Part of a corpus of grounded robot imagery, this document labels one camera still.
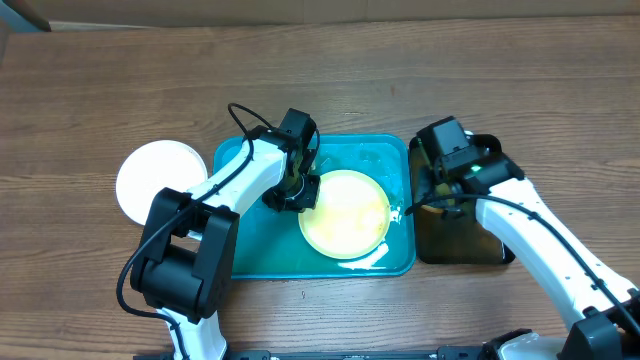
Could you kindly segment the green rimmed plate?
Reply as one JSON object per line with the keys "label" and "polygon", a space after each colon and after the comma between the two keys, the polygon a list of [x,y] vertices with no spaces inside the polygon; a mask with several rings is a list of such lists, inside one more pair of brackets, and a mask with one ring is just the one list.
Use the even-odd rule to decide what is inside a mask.
{"label": "green rimmed plate", "polygon": [[382,243],[391,223],[383,188],[354,170],[320,176],[316,205],[298,216],[301,233],[320,254],[338,260],[362,257]]}

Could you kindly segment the white plate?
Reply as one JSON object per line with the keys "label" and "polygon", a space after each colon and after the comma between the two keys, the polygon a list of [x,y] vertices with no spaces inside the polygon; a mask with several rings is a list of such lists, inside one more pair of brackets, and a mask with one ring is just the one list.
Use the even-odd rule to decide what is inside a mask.
{"label": "white plate", "polygon": [[185,192],[207,175],[202,157],[190,146],[174,140],[153,141],[133,151],[121,165],[116,199],[128,218],[144,225],[159,191],[168,187]]}

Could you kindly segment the green yellow sponge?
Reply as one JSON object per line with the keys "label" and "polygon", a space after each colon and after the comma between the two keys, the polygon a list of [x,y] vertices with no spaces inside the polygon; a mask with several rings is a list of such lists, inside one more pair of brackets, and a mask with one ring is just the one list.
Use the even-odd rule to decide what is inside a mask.
{"label": "green yellow sponge", "polygon": [[433,214],[442,214],[447,212],[448,201],[441,200],[432,203],[425,203],[421,208]]}

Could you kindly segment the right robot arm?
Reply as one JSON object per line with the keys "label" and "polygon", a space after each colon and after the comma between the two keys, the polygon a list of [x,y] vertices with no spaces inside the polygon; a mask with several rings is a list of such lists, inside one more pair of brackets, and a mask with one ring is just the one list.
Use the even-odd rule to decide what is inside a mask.
{"label": "right robot arm", "polygon": [[557,218],[490,134],[449,116],[409,145],[418,258],[429,264],[520,263],[546,292],[568,334],[517,329],[481,346],[441,347],[441,359],[636,359],[639,289]]}

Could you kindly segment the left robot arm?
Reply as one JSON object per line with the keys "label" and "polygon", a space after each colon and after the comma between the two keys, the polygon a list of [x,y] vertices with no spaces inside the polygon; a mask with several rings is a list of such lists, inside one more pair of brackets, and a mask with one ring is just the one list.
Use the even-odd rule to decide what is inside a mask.
{"label": "left robot arm", "polygon": [[127,313],[162,320],[172,359],[222,359],[227,343],[217,310],[231,284],[241,217],[262,201],[276,212],[315,207],[320,149],[311,116],[289,109],[243,132],[239,153],[186,192],[168,187],[152,200],[136,251],[123,266],[116,297]]}

